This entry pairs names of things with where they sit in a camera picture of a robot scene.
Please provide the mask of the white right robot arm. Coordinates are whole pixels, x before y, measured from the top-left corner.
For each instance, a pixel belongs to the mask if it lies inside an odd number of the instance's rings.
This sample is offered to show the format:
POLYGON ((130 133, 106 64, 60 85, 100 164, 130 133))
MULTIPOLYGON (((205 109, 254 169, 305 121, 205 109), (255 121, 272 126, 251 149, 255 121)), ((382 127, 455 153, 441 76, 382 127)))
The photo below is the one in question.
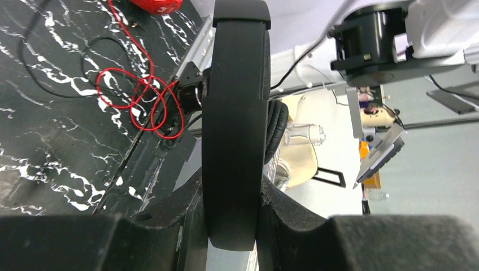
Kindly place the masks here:
POLYGON ((477 63, 477 1, 342 1, 316 41, 271 56, 271 97, 378 87, 477 63))

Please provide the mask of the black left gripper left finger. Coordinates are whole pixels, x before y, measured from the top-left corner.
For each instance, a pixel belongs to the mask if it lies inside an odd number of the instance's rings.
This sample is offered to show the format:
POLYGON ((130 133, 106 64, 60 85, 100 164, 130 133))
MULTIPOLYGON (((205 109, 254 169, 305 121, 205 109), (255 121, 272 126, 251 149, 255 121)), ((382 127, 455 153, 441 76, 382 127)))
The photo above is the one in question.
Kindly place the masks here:
POLYGON ((2 270, 205 270, 202 177, 133 216, 1 217, 2 270))

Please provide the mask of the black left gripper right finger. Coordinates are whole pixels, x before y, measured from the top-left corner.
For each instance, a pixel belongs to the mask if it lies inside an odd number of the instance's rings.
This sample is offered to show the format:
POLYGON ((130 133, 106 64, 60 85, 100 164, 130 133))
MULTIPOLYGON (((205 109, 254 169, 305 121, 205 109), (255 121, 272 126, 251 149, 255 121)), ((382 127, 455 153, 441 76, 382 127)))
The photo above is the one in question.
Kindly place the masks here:
POLYGON ((323 218, 263 178, 260 270, 477 270, 478 235, 452 216, 323 218))

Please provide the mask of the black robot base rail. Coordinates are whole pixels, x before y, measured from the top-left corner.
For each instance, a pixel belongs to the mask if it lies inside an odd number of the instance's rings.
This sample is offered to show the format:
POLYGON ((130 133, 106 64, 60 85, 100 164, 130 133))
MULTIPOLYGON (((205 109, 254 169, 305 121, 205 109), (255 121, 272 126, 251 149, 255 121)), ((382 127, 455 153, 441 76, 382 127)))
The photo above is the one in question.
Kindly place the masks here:
POLYGON ((151 73, 139 76, 111 70, 133 85, 132 94, 120 108, 132 115, 146 102, 148 113, 144 120, 133 118, 140 130, 100 203, 100 212, 136 215, 183 184, 181 170, 196 143, 189 129, 200 119, 206 92, 204 70, 211 59, 214 37, 212 17, 207 16, 170 80, 151 73))

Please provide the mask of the black on-ear headphones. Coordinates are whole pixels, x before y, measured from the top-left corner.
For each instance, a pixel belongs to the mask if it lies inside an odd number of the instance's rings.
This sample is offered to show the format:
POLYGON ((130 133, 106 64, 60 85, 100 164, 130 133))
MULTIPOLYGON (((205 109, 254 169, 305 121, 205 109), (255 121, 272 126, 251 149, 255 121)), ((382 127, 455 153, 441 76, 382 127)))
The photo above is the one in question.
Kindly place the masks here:
POLYGON ((202 184, 212 245, 250 251, 268 125, 271 17, 264 1, 216 1, 210 83, 202 100, 202 184))

